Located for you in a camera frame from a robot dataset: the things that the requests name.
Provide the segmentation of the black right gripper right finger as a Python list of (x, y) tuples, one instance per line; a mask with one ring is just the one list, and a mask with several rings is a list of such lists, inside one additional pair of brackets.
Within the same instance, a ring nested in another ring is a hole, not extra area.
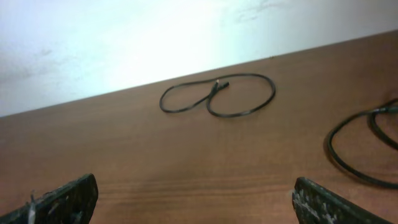
[(305, 177), (295, 182), (292, 205), (300, 224), (390, 224)]

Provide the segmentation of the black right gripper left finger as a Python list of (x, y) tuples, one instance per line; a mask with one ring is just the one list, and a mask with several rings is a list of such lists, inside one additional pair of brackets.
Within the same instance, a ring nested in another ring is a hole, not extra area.
[(2, 224), (88, 224), (98, 200), (93, 174), (71, 181), (1, 216)]

